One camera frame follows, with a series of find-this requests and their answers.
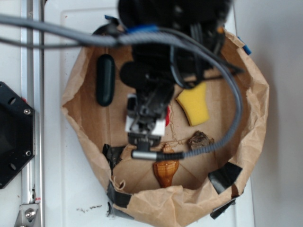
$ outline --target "red object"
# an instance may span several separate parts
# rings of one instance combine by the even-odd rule
[[[168,126],[168,124],[169,124],[169,113],[170,113],[170,109],[169,109],[169,107],[167,107],[167,114],[165,117],[165,127]]]

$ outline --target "blue tape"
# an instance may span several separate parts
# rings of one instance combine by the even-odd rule
[[[109,15],[104,15],[106,20],[111,20],[111,19],[115,19],[115,17],[109,16]]]
[[[247,55],[250,55],[252,53],[252,51],[250,50],[250,48],[245,44],[245,46],[243,46],[243,50],[245,51],[245,53]]]
[[[127,33],[136,33],[136,32],[158,32],[159,29],[156,25],[139,25],[136,27],[131,27],[127,29]]]

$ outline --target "gray cable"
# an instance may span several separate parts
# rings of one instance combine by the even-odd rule
[[[26,48],[31,48],[31,49],[62,49],[62,48],[75,48],[75,47],[80,47],[82,45],[80,44],[49,44],[49,45],[37,45],[37,44],[27,44],[27,43],[21,43],[19,41],[15,40],[10,40],[10,39],[5,39],[0,37],[0,42],[13,45],[13,46],[21,46],[21,47],[26,47]]]
[[[211,65],[215,66],[225,78],[227,84],[233,92],[233,96],[236,103],[236,114],[232,121],[232,125],[226,134],[216,143],[189,151],[187,153],[175,153],[175,154],[160,154],[159,159],[180,159],[183,157],[195,156],[201,153],[212,152],[222,146],[224,146],[230,138],[234,135],[237,130],[237,127],[241,120],[242,115],[242,99],[240,90],[233,79],[229,70],[224,66],[222,60],[218,61],[213,54],[209,54],[205,51],[205,48],[201,45],[195,45],[193,42],[190,42],[187,39],[180,39],[172,34],[167,34],[164,32],[156,33],[140,33],[129,35],[121,35],[117,38],[111,36],[98,36],[98,35],[88,35],[85,33],[80,33],[71,29],[63,28],[60,26],[42,23],[39,21],[33,21],[18,17],[10,17],[0,15],[0,24],[12,25],[12,26],[21,26],[28,27],[31,29],[40,30],[43,32],[49,32],[55,35],[60,35],[62,37],[70,38],[83,45],[94,45],[94,46],[107,46],[107,47],[116,47],[120,45],[136,45],[136,44],[164,44],[164,45],[173,45],[177,48],[181,48],[199,55],[202,59],[209,62]]]

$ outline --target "black bracket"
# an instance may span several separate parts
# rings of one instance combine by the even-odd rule
[[[0,189],[33,158],[34,110],[0,82]]]

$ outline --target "white surface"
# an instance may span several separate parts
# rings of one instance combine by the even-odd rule
[[[301,227],[303,1],[238,0],[235,15],[270,85],[267,135],[252,175],[256,227]]]
[[[20,16],[20,0],[0,0],[0,13]],[[20,29],[0,26],[1,37],[20,40]],[[21,95],[21,50],[19,47],[0,43],[0,81],[6,83],[18,95]],[[21,204],[21,173],[5,188],[0,190],[0,227],[15,224]]]
[[[115,1],[48,0],[45,6],[46,21],[87,33],[106,22],[104,14],[117,16]],[[46,43],[60,41],[55,36],[45,36]],[[60,112],[61,96],[79,51],[45,52],[45,226],[149,226],[106,216],[105,191],[95,178],[75,132]],[[235,206],[216,221],[207,216],[191,225],[197,226],[253,227],[250,182]]]

